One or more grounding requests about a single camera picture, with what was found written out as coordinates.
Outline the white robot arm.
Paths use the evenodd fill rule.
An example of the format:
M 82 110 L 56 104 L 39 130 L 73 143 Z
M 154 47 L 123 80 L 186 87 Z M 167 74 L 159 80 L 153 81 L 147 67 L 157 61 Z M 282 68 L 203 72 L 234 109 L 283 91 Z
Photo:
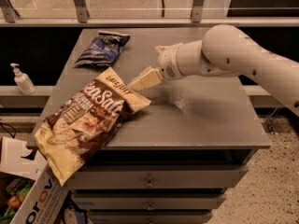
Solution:
M 156 86 L 163 80 L 188 76 L 243 75 L 299 115 L 299 62 L 261 47 L 232 25 L 216 25 L 202 39 L 158 46 L 157 66 L 149 66 L 128 87 L 133 91 Z

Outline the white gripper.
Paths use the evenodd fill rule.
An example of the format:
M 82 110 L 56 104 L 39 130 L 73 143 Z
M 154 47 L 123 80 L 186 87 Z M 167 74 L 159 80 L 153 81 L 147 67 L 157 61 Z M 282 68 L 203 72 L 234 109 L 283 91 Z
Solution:
M 155 50 L 158 52 L 157 65 L 159 68 L 147 67 L 127 87 L 133 91 L 143 91 L 159 85 L 164 78 L 168 80 L 184 78 L 179 71 L 177 62 L 177 53 L 180 46 L 181 43 L 155 47 Z

